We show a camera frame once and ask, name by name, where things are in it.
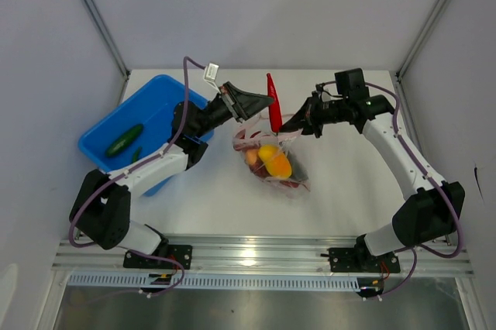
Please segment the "yellow toy mango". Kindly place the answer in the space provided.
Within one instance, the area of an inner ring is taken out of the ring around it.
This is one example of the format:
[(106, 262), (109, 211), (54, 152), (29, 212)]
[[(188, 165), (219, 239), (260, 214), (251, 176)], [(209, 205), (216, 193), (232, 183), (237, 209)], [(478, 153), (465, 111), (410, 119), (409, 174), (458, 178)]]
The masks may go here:
[(261, 146), (258, 149), (258, 157), (272, 177), (286, 180), (291, 176), (291, 165), (279, 146)]

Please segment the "toy steak slice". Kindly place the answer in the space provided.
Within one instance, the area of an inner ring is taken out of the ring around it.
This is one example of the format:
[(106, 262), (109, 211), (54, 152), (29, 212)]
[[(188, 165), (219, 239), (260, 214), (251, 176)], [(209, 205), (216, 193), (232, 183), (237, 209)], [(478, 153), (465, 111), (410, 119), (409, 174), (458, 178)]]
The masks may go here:
[(258, 161), (258, 149), (249, 149), (245, 152), (245, 161), (250, 167), (254, 167)]

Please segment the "grey toy fish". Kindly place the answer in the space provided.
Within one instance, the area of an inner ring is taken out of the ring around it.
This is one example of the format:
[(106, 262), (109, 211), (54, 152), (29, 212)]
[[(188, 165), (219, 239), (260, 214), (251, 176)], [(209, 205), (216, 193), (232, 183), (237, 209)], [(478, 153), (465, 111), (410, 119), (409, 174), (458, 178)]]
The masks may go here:
[(306, 182), (308, 180), (308, 173), (302, 162), (292, 151), (287, 151), (286, 155), (291, 165), (291, 176), (289, 180), (296, 183)]

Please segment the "green toy cucumber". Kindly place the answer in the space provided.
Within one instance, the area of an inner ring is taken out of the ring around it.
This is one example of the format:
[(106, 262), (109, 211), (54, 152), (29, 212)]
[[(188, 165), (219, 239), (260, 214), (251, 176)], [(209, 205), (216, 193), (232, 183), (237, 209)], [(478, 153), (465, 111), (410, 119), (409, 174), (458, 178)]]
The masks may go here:
[(109, 158), (118, 156), (142, 134), (143, 130), (143, 124), (136, 124), (132, 126), (111, 143), (111, 145), (105, 150), (105, 155)]

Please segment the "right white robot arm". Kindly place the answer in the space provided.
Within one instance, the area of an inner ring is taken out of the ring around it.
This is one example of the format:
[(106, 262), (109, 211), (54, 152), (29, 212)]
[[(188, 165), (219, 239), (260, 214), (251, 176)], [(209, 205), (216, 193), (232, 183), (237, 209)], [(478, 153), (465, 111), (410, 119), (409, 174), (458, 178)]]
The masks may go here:
[(280, 131), (300, 131), (304, 136), (319, 138), (325, 125), (347, 122), (379, 152), (394, 175), (404, 203), (391, 222), (357, 239), (355, 264), (362, 270), (372, 270), (385, 254), (425, 247), (428, 241), (453, 233), (457, 235), (453, 252), (429, 252), (444, 259), (458, 256), (465, 240), (460, 223), (463, 186), (440, 175), (400, 129), (400, 103), (389, 101), (395, 96), (392, 91), (381, 88), (378, 95), (370, 95), (372, 85), (360, 68), (337, 72), (333, 83), (336, 97), (325, 100), (325, 85), (317, 84)]

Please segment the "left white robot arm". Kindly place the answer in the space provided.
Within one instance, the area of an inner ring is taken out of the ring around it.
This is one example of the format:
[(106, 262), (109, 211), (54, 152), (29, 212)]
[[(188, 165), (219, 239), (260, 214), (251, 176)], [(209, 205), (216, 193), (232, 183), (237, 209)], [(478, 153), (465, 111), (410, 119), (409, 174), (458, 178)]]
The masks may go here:
[(273, 103), (273, 98), (242, 91), (232, 83), (219, 86), (215, 97), (200, 108), (188, 97), (173, 111), (170, 138), (151, 154), (118, 170), (89, 172), (83, 180), (69, 221), (69, 241), (76, 248), (74, 232), (83, 232), (90, 242), (108, 250), (129, 250), (148, 266), (158, 268), (167, 262), (164, 237), (156, 229), (131, 218), (134, 200), (160, 182), (189, 170), (208, 148), (201, 137), (230, 119), (246, 121)]

